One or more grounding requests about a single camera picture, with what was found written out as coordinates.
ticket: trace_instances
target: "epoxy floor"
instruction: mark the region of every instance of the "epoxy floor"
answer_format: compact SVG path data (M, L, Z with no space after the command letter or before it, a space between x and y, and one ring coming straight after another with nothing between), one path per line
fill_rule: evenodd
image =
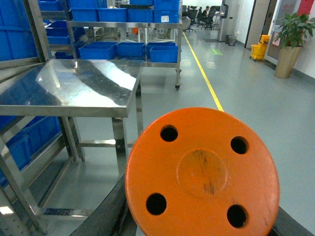
M221 105L249 125L265 142L276 163L281 185L280 206L315 234L315 83L291 76L278 79L274 70L249 59L236 45L206 43L216 32L186 32ZM222 56L209 49L219 49ZM195 59L182 39L182 85L176 91L172 68L144 68L141 74L144 126L184 107L217 109ZM78 118L83 139L112 138L110 119ZM127 137L137 137L135 104L127 119ZM96 208L118 178L115 150L86 148L86 163L72 163L46 207ZM66 158L66 151L59 160ZM67 236L82 221L48 221L50 236Z

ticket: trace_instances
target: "plant pot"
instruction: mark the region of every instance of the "plant pot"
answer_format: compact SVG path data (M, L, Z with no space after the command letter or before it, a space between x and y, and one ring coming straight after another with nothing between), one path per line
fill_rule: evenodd
M275 76L278 78L289 78L302 47L285 47L280 49Z

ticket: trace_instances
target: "stool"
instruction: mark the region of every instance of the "stool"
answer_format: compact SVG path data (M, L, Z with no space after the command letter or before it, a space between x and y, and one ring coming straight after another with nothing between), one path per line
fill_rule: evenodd
M254 131L227 113L186 108L160 117L136 141L126 196L147 236L266 236L280 189Z

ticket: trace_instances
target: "blue bin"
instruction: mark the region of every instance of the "blue bin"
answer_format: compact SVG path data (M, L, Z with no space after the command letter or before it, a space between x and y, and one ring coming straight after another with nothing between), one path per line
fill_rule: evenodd
M38 0L41 11L61 11L63 10L61 0Z
M178 46L153 47L150 50L151 62L177 62Z
M18 134L30 138L30 153L33 155L61 131L57 117L35 117Z
M178 0L154 0L155 10L179 10Z
M130 5L153 5L153 0L130 0Z
M29 137L27 135L15 135L9 142L7 147L18 166L19 170L23 169L31 162L31 152L29 147ZM3 172L0 170L0 184L4 186L7 183Z
M127 8L99 8L99 21L127 22Z
M49 44L70 44L68 29L46 29Z
M30 29L23 0L0 0L0 26Z
M143 57L144 43L122 42L116 45L117 55L122 57Z
M47 29L68 29L67 21L54 21L46 27L46 30ZM75 41L79 40L79 38L84 34L85 31L83 27L73 27L73 35Z
M154 10L155 23L178 23L178 10Z
M15 118L15 116L0 116L0 130L11 121L13 121Z
M128 22L153 22L153 11L151 9L128 9Z
M13 59L7 31L2 30L1 27L0 27L0 52L1 52L0 61Z
M74 21L89 21L95 22L98 20L97 9L90 8L72 8L72 16Z
M4 49L8 44L7 49L1 51L0 60L37 57L36 46L30 30L0 27L0 36L0 42L4 44L0 48Z
M81 59L107 59L116 55L117 42L94 42L79 48Z
M154 43L154 42L148 43L146 45L147 58L151 57L151 54L150 54L151 48L158 47L158 46L164 46L164 47L166 47L166 46L176 46L176 44L175 43Z
M73 8L106 8L107 0L70 0Z
M55 58L56 59L73 59L73 55L70 53L56 52Z

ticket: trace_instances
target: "doorway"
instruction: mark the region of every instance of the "doorway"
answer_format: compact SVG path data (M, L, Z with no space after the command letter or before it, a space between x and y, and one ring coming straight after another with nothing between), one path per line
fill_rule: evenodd
M250 50L259 42L261 34L268 34L276 4L277 0L255 0L245 48Z

